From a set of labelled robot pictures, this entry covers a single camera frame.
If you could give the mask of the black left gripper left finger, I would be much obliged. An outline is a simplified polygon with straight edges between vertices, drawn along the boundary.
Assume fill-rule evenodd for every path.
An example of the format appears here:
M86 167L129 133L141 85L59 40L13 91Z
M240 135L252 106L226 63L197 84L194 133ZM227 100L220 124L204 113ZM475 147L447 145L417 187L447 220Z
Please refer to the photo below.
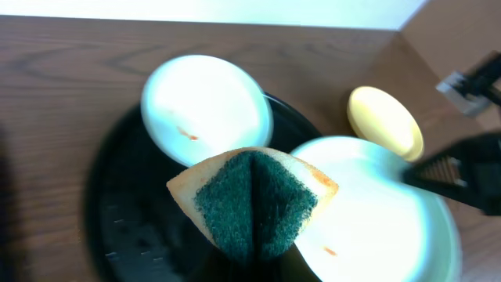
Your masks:
M189 250L184 254L188 271L186 282L228 281L231 262L217 248L205 248L199 251Z

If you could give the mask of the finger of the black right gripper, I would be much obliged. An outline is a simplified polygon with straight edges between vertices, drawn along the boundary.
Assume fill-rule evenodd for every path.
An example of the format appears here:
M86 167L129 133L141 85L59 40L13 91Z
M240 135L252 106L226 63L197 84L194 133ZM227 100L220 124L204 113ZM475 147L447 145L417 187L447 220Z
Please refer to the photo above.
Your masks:
M500 134L452 144L402 173L404 183L481 210L500 214Z

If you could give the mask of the yellow plate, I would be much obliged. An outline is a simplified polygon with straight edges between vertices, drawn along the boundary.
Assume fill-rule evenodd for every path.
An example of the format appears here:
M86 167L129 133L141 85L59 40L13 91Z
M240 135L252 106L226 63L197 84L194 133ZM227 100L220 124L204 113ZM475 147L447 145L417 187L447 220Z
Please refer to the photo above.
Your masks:
M348 97L347 116L355 134L380 145L406 161L424 153L424 138L414 117L383 90L360 86Z

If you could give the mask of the green and yellow sponge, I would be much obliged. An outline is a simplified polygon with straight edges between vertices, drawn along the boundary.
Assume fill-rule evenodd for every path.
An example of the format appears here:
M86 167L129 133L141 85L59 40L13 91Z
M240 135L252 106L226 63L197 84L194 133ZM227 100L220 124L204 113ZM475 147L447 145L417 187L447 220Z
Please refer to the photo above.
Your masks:
M198 230L240 266L280 257L339 189L313 165L267 147L210 157L166 186Z

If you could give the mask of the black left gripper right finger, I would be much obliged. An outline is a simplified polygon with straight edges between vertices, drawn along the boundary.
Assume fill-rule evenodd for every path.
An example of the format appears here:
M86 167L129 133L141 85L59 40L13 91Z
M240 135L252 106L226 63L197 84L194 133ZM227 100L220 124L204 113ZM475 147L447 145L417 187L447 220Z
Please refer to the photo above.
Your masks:
M278 267L281 282L320 282L295 244L279 258Z

